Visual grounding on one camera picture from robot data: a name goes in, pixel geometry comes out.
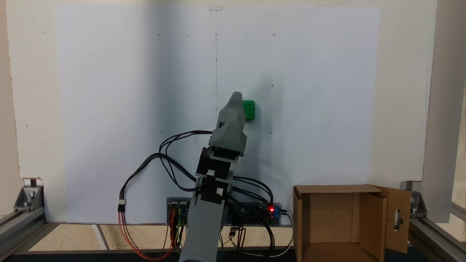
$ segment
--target robotic arm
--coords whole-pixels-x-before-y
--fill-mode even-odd
[[[220,110],[216,129],[208,148],[203,148],[196,170],[196,186],[211,179],[207,186],[193,192],[188,214],[189,234],[186,235],[181,262],[215,262],[219,233],[225,223],[228,207],[224,194],[232,192],[233,172],[230,165],[238,162],[246,148],[243,133],[246,115],[243,95],[234,92]]]

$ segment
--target cardboard box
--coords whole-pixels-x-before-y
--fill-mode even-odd
[[[410,191],[371,185],[295,186],[293,194],[298,262],[382,262],[385,248],[407,252]]]

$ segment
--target metal bolt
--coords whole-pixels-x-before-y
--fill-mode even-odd
[[[29,191],[27,192],[27,197],[33,198],[34,196],[35,196],[34,190],[29,190]]]

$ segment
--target circuit board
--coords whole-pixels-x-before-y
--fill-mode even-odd
[[[181,212],[180,225],[184,226],[188,221],[188,212],[189,206],[191,204],[191,198],[180,198],[180,197],[169,197],[167,198],[167,224],[170,224],[170,214],[173,209],[175,209],[175,217],[178,221],[179,213]],[[240,207],[234,203],[231,203],[235,210],[228,210],[228,216],[226,218],[225,226],[260,226],[261,223],[259,219],[255,221],[246,221],[242,219],[237,213],[240,212],[244,215],[251,215],[252,212],[255,212],[261,215],[265,221],[268,222],[268,225],[271,227],[277,227],[281,224],[280,219],[280,209],[281,205],[274,203],[273,211],[270,210],[270,207],[267,207],[264,203],[260,202],[246,202],[242,203],[245,207]]]
[[[233,208],[236,210],[228,210],[228,217],[226,219],[226,223],[229,226],[259,226],[261,223],[259,219],[254,221],[246,221],[242,219],[240,216],[237,215],[237,212],[244,214],[246,216],[251,216],[252,213],[257,213],[258,215],[262,216],[262,218],[268,222],[269,226],[279,226],[280,225],[280,208],[281,205],[274,203],[272,210],[270,207],[266,206],[264,203],[242,203],[245,207],[240,207],[238,205],[233,204]]]
[[[174,210],[174,221],[180,221],[180,226],[188,223],[188,211],[191,204],[191,198],[186,197],[169,197],[167,198],[167,224],[170,225],[170,215]]]

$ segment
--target green block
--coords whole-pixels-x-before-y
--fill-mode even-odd
[[[256,103],[254,100],[243,100],[243,109],[246,114],[246,121],[251,121],[256,118]]]

